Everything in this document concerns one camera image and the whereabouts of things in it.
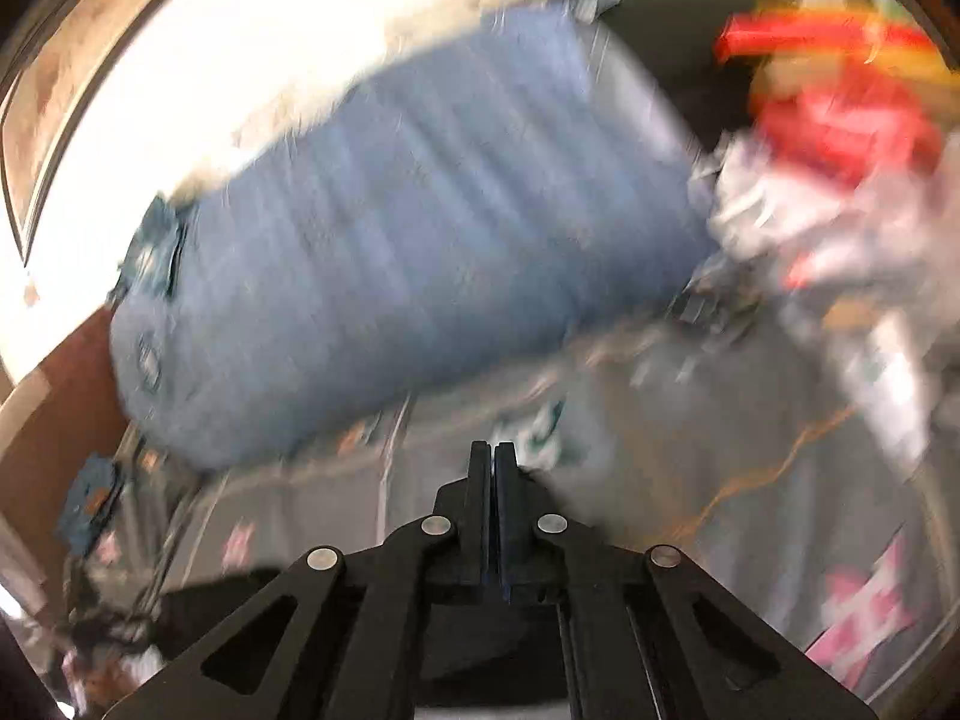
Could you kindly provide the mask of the grey patterned bedsheet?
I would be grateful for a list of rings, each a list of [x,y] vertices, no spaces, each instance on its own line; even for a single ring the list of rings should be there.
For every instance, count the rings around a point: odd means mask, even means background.
[[[132,649],[82,630],[65,661],[80,712],[99,717],[311,544],[368,548],[423,515],[476,440],[514,445],[620,546],[687,550],[882,717],[957,715],[952,444],[900,468],[771,314],[734,341],[633,323],[223,472],[128,433],[78,611],[156,629]]]

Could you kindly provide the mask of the small blue cloth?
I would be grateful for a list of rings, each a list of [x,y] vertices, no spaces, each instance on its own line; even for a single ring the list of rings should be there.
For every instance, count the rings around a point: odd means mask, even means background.
[[[124,486],[116,460],[91,454],[68,488],[55,533],[75,557],[86,557],[109,522]]]

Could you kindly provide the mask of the brown wooden headboard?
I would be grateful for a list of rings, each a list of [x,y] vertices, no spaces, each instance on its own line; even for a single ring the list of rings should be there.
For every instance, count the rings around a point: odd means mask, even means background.
[[[57,585],[55,534],[70,484],[93,454],[114,454],[127,427],[109,351],[109,310],[80,327],[21,380],[2,405],[2,523],[25,546],[39,585]]]

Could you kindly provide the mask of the blue plaid pillow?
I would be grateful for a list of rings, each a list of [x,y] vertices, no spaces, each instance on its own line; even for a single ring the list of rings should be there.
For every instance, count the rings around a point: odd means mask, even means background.
[[[217,472],[665,304],[716,249],[692,172],[612,32],[495,13],[151,204],[110,322],[122,408]]]

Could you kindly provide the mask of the red and white clothes pile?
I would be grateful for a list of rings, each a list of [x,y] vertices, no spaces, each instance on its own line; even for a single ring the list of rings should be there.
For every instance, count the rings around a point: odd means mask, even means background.
[[[957,71],[862,8],[737,13],[715,55],[755,73],[752,122],[716,151],[711,231],[914,475],[958,335]]]

